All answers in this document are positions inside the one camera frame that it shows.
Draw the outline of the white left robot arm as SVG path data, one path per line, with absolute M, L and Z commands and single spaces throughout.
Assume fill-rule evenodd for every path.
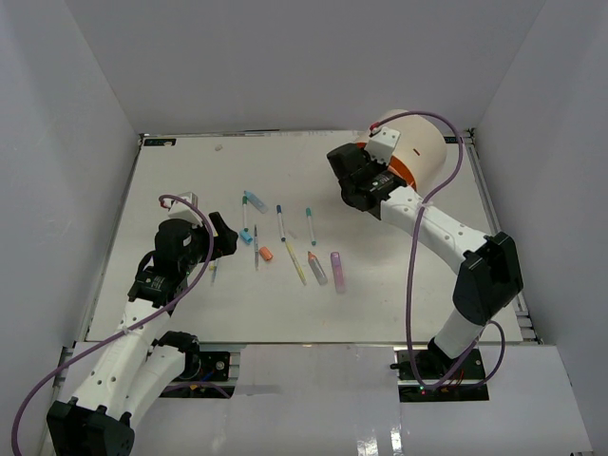
M 135 428 L 156 398 L 172 381 L 200 370 L 198 339 L 164 328 L 171 304 L 191 290 L 188 277 L 199 264 L 234 254 L 237 244 L 238 233 L 217 212 L 207 223 L 185 206 L 169 213 L 138 265 L 117 339 L 70 399 L 55 401 L 47 413 L 56 454 L 131 452 Z

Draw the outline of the teal capped white marker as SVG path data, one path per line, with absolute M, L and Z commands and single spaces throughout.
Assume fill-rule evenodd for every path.
M 311 245 L 315 246 L 317 242 L 316 242 L 316 236 L 315 236 L 315 233 L 314 233 L 313 212 L 312 212 L 312 209 L 310 207 L 306 208 L 306 218 L 307 218 L 307 223 L 308 223 L 308 231 L 309 231 Z

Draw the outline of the green capped white marker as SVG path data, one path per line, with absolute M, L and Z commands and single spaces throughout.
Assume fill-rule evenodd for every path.
M 248 211 L 248 198 L 246 195 L 242 196 L 241 207 L 242 207 L 243 231 L 248 232 L 249 231 L 248 212 L 247 212 Z

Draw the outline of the round three-drawer storage box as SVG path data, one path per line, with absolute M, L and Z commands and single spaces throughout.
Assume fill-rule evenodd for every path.
M 382 126 L 398 130 L 401 134 L 387 165 L 389 171 L 402 178 L 419 195 L 425 196 L 447 158 L 447 145 L 440 130 L 419 115 L 400 117 L 376 129 Z M 360 134 L 354 142 L 364 148 L 369 134 Z

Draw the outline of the blue capped white marker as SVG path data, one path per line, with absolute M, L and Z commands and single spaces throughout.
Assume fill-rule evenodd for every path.
M 276 216 L 277 216 L 277 225 L 278 225 L 278 232 L 279 232 L 280 240 L 282 242 L 285 242 L 286 241 L 286 233 L 285 233 L 285 226 L 284 226 L 282 208 L 281 208 L 280 204 L 278 204 L 276 206 Z

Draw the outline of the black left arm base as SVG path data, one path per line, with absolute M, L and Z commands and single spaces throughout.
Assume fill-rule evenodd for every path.
M 161 398 L 229 399 L 236 389 L 229 351 L 201 351 L 160 393 Z

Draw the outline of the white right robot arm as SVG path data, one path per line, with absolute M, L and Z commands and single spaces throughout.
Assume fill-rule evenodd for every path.
M 471 229 L 424 202 L 356 143 L 335 148 L 327 159 L 347 205 L 408 233 L 413 249 L 424 245 L 456 275 L 454 309 L 411 365 L 413 372 L 427 365 L 440 378 L 453 377 L 484 328 L 523 289 L 514 239 L 504 232 L 491 236 Z

